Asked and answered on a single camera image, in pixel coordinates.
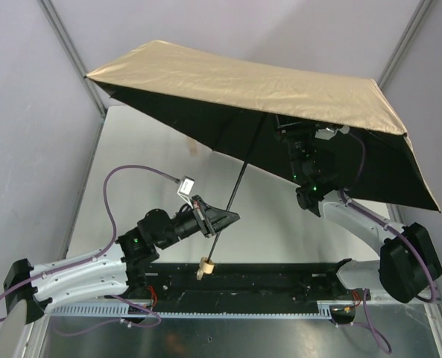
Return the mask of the beige folding umbrella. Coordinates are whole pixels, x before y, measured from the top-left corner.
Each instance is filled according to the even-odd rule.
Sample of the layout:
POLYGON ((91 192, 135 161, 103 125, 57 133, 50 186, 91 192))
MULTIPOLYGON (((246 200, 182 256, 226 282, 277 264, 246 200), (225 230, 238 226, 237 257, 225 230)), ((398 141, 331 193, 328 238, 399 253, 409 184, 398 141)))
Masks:
MULTIPOLYGON (((346 125, 367 147, 350 197, 439 211, 408 131, 377 83, 223 57, 154 40, 86 74, 111 98, 220 154, 297 184, 275 115, 346 125)), ((315 140, 335 155, 335 184, 346 187, 361 159, 345 135, 315 140)))

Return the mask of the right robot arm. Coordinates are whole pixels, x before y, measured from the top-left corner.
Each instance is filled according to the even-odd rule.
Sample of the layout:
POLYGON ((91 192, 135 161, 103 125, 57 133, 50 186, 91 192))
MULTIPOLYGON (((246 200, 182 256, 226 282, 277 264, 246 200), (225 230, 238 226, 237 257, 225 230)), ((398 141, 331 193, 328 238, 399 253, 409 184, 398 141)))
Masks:
POLYGON ((346 125, 321 125, 291 117, 274 117, 276 139, 286 145, 297 203, 318 217, 334 222, 366 243, 377 261, 348 260, 338 267, 337 278, 347 289, 384 289, 401 303, 418 299, 438 302, 436 279, 442 267, 427 229, 418 223, 405 226, 375 213, 350 197, 367 161, 364 140, 346 125), (337 135, 353 138, 361 148, 356 174, 346 187, 335 184, 335 155, 317 149, 315 140, 337 135))

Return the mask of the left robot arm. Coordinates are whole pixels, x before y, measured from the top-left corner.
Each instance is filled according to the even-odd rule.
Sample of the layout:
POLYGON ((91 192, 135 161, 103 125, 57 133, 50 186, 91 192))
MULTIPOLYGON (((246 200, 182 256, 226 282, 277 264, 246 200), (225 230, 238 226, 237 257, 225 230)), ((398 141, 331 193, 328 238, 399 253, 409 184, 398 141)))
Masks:
POLYGON ((27 305, 26 322, 68 304, 108 295, 123 295, 146 283, 145 270, 164 250, 196 233, 215 236, 240 219, 238 213, 208 205, 200 196, 192 207, 170 216, 150 210, 134 229, 117 236, 107 248, 70 259, 33 266, 26 259, 12 264, 4 280, 4 303, 10 312, 27 305))

